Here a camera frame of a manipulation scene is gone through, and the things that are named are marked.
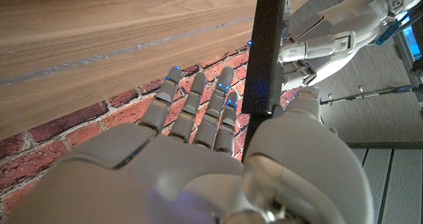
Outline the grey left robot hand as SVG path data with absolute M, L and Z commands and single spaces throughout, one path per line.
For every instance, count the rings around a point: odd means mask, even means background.
M 282 90 L 314 85 L 342 69 L 382 26 L 421 0 L 344 0 L 292 28 L 278 52 Z

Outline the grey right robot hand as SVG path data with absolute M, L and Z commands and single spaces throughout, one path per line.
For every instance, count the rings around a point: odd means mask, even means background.
M 361 162 L 320 121 L 315 87 L 255 131 L 234 158 L 236 93 L 225 68 L 194 140 L 206 78 L 195 77 L 168 135 L 182 72 L 167 78 L 138 124 L 109 129 L 57 161 L 10 223 L 372 223 Z

